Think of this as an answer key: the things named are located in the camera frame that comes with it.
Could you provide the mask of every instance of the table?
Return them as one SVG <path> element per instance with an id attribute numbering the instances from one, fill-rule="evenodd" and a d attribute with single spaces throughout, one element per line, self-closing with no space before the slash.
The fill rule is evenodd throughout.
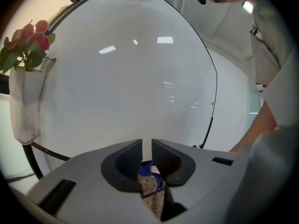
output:
<path id="1" fill-rule="evenodd" d="M 40 146 L 73 157 L 128 140 L 197 147 L 217 73 L 203 42 L 165 0 L 84 0 L 55 25 L 39 111 Z"/>

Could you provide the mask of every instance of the forearm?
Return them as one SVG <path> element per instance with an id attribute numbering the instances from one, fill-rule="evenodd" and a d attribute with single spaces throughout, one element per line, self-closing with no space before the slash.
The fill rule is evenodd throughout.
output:
<path id="1" fill-rule="evenodd" d="M 252 122 L 251 127 L 230 152 L 238 153 L 244 144 L 253 143 L 261 134 L 274 130 L 276 126 L 277 124 L 272 112 L 266 101 L 264 101 L 264 104 Z"/>

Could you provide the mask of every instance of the black cable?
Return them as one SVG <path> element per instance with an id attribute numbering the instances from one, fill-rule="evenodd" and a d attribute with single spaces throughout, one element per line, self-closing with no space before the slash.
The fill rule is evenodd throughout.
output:
<path id="1" fill-rule="evenodd" d="M 162 187 L 160 190 L 158 190 L 158 192 L 163 191 L 165 188 L 166 188 L 166 187 Z M 147 197 L 149 197 L 149 196 L 153 196 L 154 194 L 156 194 L 156 192 L 151 192 L 151 193 L 148 193 L 148 194 L 143 195 L 143 196 L 141 196 L 141 197 L 142 197 L 142 199 L 145 199 L 145 198 L 147 198 Z"/>

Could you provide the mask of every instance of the potted plant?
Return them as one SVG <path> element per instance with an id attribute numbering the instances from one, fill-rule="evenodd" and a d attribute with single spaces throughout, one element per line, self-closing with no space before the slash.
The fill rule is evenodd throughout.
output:
<path id="1" fill-rule="evenodd" d="M 38 136 L 38 105 L 45 73 L 35 68 L 48 58 L 45 51 L 55 40 L 54 33 L 45 35 L 47 21 L 35 25 L 31 22 L 16 30 L 11 41 L 6 37 L 0 52 L 0 70 L 3 74 L 10 70 L 9 106 L 14 137 L 22 144 L 30 144 Z"/>

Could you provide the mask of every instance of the vase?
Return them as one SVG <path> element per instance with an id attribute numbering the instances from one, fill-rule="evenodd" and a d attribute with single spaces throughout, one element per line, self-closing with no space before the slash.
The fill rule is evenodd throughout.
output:
<path id="1" fill-rule="evenodd" d="M 22 144 L 30 144 L 38 136 L 39 97 L 45 72 L 12 68 L 9 76 L 9 109 L 14 137 Z"/>

